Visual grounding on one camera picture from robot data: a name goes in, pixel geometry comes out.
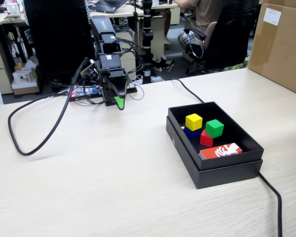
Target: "red cube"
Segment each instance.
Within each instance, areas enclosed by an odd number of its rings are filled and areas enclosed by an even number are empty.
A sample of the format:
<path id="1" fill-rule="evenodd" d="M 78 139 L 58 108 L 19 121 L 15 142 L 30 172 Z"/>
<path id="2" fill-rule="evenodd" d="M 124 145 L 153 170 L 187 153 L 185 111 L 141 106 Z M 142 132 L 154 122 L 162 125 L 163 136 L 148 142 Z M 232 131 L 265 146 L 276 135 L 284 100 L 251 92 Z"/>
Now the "red cube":
<path id="1" fill-rule="evenodd" d="M 212 147 L 213 146 L 214 140 L 205 133 L 205 129 L 203 130 L 201 134 L 201 139 L 199 141 L 199 144 L 207 146 L 207 147 Z"/>

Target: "yellow cube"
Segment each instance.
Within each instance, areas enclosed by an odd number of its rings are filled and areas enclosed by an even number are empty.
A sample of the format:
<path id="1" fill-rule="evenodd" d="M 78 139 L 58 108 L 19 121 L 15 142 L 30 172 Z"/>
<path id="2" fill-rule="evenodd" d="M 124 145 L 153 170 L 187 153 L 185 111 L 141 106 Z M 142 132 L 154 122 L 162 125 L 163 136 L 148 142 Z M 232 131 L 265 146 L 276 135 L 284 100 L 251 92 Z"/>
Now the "yellow cube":
<path id="1" fill-rule="evenodd" d="M 185 126 L 191 130 L 195 131 L 202 127 L 203 118 L 198 116 L 197 114 L 192 114 L 186 116 L 185 118 Z"/>

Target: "person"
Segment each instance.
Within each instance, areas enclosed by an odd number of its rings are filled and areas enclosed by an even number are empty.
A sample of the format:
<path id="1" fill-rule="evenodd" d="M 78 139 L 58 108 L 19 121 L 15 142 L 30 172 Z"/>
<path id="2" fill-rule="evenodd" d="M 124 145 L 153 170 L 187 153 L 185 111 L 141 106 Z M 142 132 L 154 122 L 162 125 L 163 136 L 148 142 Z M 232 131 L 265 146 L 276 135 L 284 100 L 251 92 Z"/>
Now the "person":
<path id="1" fill-rule="evenodd" d="M 165 45 L 170 45 L 170 41 L 167 37 L 167 34 L 169 32 L 170 29 L 170 22 L 171 22 L 171 11 L 169 9 L 167 9 L 164 12 L 160 13 L 161 16 L 164 17 L 164 44 Z"/>
<path id="2" fill-rule="evenodd" d="M 84 0 L 84 2 L 85 2 L 85 9 L 86 9 L 86 11 L 87 11 L 87 15 L 88 15 L 88 21 L 89 21 L 89 23 L 90 23 L 90 19 L 91 19 L 90 9 L 89 9 L 89 6 L 88 6 L 87 1 Z M 26 16 L 26 12 L 25 12 L 24 0 L 22 0 L 22 6 L 23 6 L 23 12 L 24 12 L 24 20 L 25 20 L 25 23 L 26 23 L 28 26 L 30 26 L 29 21 L 28 21 L 28 18 L 27 18 L 27 16 Z"/>
<path id="3" fill-rule="evenodd" d="M 91 19 L 91 15 L 90 15 L 90 9 L 89 9 L 89 6 L 88 6 L 88 3 L 86 0 L 84 0 L 85 2 L 85 9 L 87 11 L 87 16 L 88 16 L 88 21 L 89 21 L 89 24 L 90 24 L 90 19 Z M 26 16 L 26 12 L 25 12 L 25 7 L 24 7 L 24 0 L 22 0 L 22 6 L 23 6 L 23 13 L 24 13 L 24 20 L 25 20 L 25 23 L 30 26 L 29 24 L 29 21 L 28 21 L 28 18 Z M 27 38 L 28 42 L 29 43 L 34 43 L 34 40 L 33 40 L 33 37 L 32 37 L 32 33 L 31 33 L 31 29 L 27 29 L 24 31 L 24 34 L 25 34 L 25 37 Z"/>
<path id="4" fill-rule="evenodd" d="M 187 18 L 185 20 L 185 29 L 193 28 L 205 33 L 210 23 L 218 21 L 222 12 L 223 0 L 174 0 L 182 9 L 195 7 L 195 19 Z M 201 45 L 201 40 L 193 32 L 189 32 L 191 43 Z M 183 48 L 188 44 L 186 33 L 179 35 L 178 40 Z"/>

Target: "red block with white logo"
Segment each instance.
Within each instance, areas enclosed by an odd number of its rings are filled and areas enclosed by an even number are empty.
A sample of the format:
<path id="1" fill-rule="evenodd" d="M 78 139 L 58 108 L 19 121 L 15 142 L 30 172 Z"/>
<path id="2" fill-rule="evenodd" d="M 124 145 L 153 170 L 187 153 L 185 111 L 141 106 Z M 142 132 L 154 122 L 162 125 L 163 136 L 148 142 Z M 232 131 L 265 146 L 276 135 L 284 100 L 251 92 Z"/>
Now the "red block with white logo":
<path id="1" fill-rule="evenodd" d="M 208 149 L 201 150 L 199 155 L 202 159 L 212 159 L 217 157 L 230 156 L 234 154 L 242 153 L 242 149 L 238 147 L 235 143 L 230 143 L 227 145 L 212 147 Z"/>
<path id="2" fill-rule="evenodd" d="M 214 142 L 214 140 L 205 133 L 205 129 L 204 129 L 201 134 L 201 139 L 199 141 L 199 144 L 201 144 L 203 146 L 207 146 L 207 147 L 212 147 L 213 142 Z"/>

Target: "green cube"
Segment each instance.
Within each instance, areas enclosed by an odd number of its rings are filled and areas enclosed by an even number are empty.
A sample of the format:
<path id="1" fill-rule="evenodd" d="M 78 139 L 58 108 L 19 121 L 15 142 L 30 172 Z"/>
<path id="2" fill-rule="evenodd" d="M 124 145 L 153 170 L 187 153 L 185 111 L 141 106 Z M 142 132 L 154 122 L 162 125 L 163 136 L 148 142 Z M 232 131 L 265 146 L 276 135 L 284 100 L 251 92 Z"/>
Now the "green cube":
<path id="1" fill-rule="evenodd" d="M 205 133 L 211 138 L 219 137 L 222 135 L 223 124 L 217 119 L 209 121 L 206 123 Z"/>

